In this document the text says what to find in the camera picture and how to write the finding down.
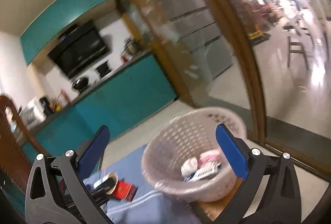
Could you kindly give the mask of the white paper cup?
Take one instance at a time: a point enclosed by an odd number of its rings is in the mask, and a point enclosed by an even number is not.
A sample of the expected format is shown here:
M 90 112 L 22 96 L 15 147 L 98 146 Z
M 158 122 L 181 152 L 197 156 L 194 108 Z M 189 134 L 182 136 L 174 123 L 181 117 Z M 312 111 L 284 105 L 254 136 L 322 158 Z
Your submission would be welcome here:
M 94 190 L 102 190 L 108 195 L 112 195 L 118 184 L 118 174 L 115 171 L 102 176 L 94 184 Z

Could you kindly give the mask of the white medicine box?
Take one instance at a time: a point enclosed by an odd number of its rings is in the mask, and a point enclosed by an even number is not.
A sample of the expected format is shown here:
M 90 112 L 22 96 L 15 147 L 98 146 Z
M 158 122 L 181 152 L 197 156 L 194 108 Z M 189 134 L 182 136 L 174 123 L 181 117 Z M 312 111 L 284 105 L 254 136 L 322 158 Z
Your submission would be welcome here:
M 193 174 L 183 178 L 183 182 L 196 182 L 213 179 L 220 173 L 222 167 L 221 162 L 207 162 L 204 167 L 199 168 Z

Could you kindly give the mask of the pink snack wrapper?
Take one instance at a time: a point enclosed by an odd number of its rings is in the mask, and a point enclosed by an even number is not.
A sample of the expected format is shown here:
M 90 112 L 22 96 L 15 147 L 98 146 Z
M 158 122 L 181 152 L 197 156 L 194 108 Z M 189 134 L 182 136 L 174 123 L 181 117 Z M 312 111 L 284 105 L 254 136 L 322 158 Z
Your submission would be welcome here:
M 200 154 L 198 168 L 202 168 L 209 163 L 216 164 L 217 166 L 222 163 L 220 150 L 209 150 Z

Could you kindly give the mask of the white tissue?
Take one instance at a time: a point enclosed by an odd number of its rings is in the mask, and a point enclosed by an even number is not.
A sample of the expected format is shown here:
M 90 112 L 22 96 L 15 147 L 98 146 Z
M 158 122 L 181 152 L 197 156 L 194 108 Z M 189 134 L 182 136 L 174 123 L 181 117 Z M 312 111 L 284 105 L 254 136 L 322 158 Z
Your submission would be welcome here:
M 188 177 L 198 170 L 198 159 L 196 157 L 188 158 L 181 166 L 181 175 Z

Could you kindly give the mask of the white plastic trash basket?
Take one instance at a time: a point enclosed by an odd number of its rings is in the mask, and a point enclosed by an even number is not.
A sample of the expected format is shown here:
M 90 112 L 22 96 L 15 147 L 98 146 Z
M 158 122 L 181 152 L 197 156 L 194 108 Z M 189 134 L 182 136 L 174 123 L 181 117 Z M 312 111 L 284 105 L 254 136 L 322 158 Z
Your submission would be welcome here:
M 201 108 L 175 117 L 144 150 L 141 169 L 145 180 L 156 190 L 188 202 L 213 202 L 227 196 L 237 177 L 224 154 L 221 170 L 212 179 L 184 182 L 181 176 L 181 166 L 188 158 L 220 148 L 215 136 L 220 124 L 235 137 L 246 139 L 242 118 L 226 108 Z

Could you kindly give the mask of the teal lower kitchen cabinets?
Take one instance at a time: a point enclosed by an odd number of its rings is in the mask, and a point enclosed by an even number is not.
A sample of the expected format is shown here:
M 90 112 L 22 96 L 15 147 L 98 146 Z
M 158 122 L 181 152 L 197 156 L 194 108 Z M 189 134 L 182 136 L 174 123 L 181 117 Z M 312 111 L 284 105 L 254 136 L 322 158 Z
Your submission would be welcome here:
M 53 156 L 77 149 L 102 126 L 110 139 L 138 125 L 176 99 L 156 58 L 147 53 L 127 62 L 31 132 Z

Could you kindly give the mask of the red cigarette box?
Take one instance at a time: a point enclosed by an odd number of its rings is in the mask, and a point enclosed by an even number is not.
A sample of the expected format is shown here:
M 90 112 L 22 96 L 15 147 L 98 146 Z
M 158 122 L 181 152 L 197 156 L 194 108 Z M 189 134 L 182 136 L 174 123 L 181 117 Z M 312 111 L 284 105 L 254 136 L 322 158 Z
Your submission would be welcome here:
M 130 184 L 124 180 L 118 181 L 116 188 L 112 195 L 120 200 L 126 200 L 132 202 L 134 196 L 136 195 L 137 187 L 133 184 Z

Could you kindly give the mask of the blue striped cloth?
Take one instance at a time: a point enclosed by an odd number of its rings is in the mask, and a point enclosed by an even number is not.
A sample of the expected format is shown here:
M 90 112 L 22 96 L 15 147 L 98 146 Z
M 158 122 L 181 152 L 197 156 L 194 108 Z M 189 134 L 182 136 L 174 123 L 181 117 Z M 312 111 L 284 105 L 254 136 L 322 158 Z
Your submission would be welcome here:
M 141 171 L 145 147 L 143 145 L 137 148 L 83 180 L 88 189 L 94 189 L 100 178 L 114 171 L 119 179 L 137 187 L 136 195 L 131 202 L 109 200 L 101 209 L 113 223 L 200 223 L 188 202 L 167 196 L 146 182 Z

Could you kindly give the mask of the white microwave oven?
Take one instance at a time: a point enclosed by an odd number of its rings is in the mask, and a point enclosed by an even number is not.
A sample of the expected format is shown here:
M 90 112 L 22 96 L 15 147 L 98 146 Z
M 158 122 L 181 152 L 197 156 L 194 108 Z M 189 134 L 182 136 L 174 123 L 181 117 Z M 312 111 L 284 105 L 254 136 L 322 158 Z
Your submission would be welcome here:
M 38 98 L 30 100 L 27 106 L 19 113 L 19 116 L 28 130 L 43 123 L 47 118 L 44 113 L 44 108 Z

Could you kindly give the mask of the black wok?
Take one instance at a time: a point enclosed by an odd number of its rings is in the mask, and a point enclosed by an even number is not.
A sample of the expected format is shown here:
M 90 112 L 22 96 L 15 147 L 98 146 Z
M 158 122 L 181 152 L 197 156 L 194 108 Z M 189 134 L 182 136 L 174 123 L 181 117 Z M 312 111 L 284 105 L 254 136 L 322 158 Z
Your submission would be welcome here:
M 88 86 L 89 86 L 89 79 L 88 77 L 83 76 L 73 82 L 72 89 L 81 93 L 84 90 L 86 90 Z

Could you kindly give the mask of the carved wooden chair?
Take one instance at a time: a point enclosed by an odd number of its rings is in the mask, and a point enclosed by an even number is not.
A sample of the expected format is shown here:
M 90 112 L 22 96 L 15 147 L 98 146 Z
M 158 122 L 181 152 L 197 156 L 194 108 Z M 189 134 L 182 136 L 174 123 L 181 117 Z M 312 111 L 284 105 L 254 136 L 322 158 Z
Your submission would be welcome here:
M 35 136 L 30 133 L 21 120 L 12 100 L 7 96 L 2 95 L 1 101 L 1 172 L 5 173 L 11 182 L 18 188 L 22 194 L 26 193 L 28 186 L 28 179 L 32 162 L 28 159 L 23 152 L 21 146 L 18 145 L 16 139 L 11 132 L 11 127 L 7 119 L 6 108 L 10 108 L 17 125 L 26 135 L 32 147 L 39 154 L 44 154 L 49 157 L 50 154 L 38 142 Z

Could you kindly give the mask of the black cooking pot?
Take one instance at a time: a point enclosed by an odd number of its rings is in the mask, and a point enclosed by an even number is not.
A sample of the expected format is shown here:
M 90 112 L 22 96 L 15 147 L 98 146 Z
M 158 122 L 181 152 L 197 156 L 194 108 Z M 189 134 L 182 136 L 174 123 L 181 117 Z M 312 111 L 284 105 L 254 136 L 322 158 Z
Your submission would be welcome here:
M 112 69 L 108 65 L 108 61 L 105 61 L 100 66 L 98 66 L 95 71 L 98 73 L 100 78 L 103 78 L 108 73 L 111 73 Z

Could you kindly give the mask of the yellow toy vehicle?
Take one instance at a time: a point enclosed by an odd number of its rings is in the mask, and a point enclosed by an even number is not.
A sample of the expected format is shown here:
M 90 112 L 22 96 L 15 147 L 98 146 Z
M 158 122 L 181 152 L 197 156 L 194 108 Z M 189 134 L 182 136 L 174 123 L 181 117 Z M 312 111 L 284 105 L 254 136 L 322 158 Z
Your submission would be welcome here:
M 271 35 L 268 33 L 264 33 L 260 30 L 260 27 L 258 24 L 254 25 L 255 31 L 248 33 L 248 39 L 251 42 L 252 46 L 258 45 L 264 41 L 267 41 L 270 39 Z

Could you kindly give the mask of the steel stock pot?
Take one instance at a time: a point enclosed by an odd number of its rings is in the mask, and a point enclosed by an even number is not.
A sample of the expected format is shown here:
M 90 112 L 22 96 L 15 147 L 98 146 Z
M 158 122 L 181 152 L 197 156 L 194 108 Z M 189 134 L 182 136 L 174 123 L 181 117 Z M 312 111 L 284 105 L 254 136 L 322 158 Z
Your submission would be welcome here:
M 126 38 L 124 44 L 124 52 L 130 56 L 135 56 L 142 51 L 139 41 L 132 38 Z

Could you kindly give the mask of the etched glass sliding door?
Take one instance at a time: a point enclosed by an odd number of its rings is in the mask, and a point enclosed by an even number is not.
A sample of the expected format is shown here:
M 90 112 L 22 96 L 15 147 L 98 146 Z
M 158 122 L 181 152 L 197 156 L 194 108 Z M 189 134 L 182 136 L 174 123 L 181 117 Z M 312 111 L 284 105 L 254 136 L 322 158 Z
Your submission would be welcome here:
M 233 110 L 249 139 L 264 143 L 264 93 L 241 0 L 118 1 L 134 37 L 151 46 L 186 103 Z

